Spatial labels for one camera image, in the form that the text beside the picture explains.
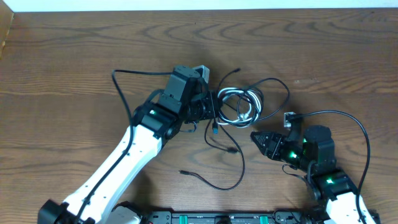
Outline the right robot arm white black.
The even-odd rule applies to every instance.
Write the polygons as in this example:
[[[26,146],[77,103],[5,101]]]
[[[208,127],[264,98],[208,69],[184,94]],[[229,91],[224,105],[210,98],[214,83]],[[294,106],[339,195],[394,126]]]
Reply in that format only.
[[[288,135],[253,131],[250,137],[262,155],[305,172],[304,176],[294,176],[305,182],[319,206],[302,218],[303,223],[381,222],[362,198],[356,198],[359,188],[336,166],[335,143],[328,127],[309,126],[303,134],[300,128],[292,128]]]

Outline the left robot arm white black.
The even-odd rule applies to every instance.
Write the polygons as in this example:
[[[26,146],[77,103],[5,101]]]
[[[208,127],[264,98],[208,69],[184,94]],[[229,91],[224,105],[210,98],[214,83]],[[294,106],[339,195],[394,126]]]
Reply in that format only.
[[[135,111],[115,150],[95,173],[62,203],[47,200],[38,223],[140,223],[135,211],[116,206],[137,174],[180,132],[183,123],[213,119],[217,100],[204,65],[177,65],[164,89],[154,90]]]

